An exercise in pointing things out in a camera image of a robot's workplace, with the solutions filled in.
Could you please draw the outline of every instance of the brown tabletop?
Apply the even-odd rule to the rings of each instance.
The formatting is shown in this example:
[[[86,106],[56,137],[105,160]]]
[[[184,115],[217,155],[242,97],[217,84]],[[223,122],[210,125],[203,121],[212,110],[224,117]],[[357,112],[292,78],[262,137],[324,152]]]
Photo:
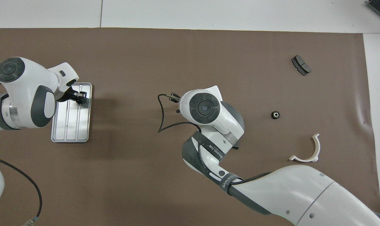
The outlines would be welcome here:
[[[291,63],[297,54],[312,69],[307,76]],[[0,132],[0,158],[41,189],[37,226],[292,225],[247,208],[183,162],[181,145],[195,127],[157,133],[158,94],[213,85],[245,123],[240,149],[222,167],[245,179],[300,164],[289,157],[310,157],[319,133],[319,160],[303,164],[380,212],[362,34],[0,29],[0,62],[13,56],[46,68],[68,62],[79,82],[94,86],[86,143],[51,142],[51,123]],[[165,125],[184,120],[177,104],[162,102]],[[36,191],[17,172],[0,170],[0,225],[21,225],[37,211]]]

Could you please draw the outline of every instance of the small black knob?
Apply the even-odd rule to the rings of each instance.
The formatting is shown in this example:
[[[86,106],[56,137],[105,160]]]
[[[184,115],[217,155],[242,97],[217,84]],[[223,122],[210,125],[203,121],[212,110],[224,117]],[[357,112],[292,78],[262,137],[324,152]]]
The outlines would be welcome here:
[[[277,119],[279,119],[279,117],[280,117],[281,115],[279,114],[279,112],[278,112],[277,110],[275,110],[275,111],[273,111],[273,112],[270,114],[270,116],[271,116],[273,119],[277,120]]]

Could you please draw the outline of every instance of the white table surface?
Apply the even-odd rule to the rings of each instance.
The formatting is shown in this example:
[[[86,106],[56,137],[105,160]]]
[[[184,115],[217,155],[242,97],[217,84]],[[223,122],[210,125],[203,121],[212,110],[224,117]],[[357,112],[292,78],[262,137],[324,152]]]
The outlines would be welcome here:
[[[380,188],[380,17],[364,0],[0,0],[0,28],[364,33]]]

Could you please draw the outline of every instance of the semicircular clip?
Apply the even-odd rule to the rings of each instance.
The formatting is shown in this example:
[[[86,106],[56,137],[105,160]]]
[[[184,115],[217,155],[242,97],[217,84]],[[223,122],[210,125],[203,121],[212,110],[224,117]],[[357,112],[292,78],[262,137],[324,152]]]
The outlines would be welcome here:
[[[310,158],[306,159],[306,160],[303,160],[303,159],[299,159],[298,157],[296,157],[295,155],[292,155],[289,160],[297,160],[299,162],[303,162],[303,163],[307,163],[307,162],[316,162],[318,160],[318,154],[319,154],[319,150],[321,149],[321,145],[319,144],[319,140],[318,140],[318,136],[319,136],[319,133],[316,133],[314,134],[314,136],[312,136],[313,140],[314,140],[314,143],[316,145],[316,150],[314,151],[314,154],[313,156],[311,156]]]

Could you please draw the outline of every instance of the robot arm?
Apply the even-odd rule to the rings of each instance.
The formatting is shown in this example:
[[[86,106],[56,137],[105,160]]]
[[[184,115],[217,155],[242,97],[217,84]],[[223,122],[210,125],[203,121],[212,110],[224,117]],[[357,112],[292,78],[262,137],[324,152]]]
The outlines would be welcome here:
[[[246,206],[297,226],[380,226],[374,212],[312,167],[287,166],[247,180],[221,168],[220,161],[244,133],[241,115],[223,102],[217,86],[178,99],[181,114],[201,128],[183,144],[184,162]]]
[[[45,69],[22,57],[4,60],[0,83],[7,93],[0,93],[0,130],[44,127],[55,112],[55,101],[77,94],[71,89],[77,80],[68,63]]]

